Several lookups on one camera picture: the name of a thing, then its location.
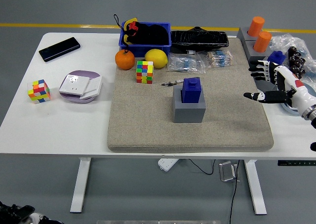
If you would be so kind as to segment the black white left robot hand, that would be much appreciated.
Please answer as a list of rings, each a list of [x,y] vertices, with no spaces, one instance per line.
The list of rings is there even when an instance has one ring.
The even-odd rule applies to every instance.
[[[36,213],[35,208],[30,205],[11,206],[0,203],[0,223],[1,224],[63,224],[58,220],[53,220],[46,215]]]

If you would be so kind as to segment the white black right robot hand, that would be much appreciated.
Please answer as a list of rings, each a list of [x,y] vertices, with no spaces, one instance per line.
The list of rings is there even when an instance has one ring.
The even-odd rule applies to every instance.
[[[255,68],[250,68],[256,80],[265,80],[277,87],[275,91],[244,93],[244,97],[266,104],[286,103],[296,108],[305,120],[316,118],[316,97],[308,92],[303,82],[285,66],[271,61],[258,60]]]

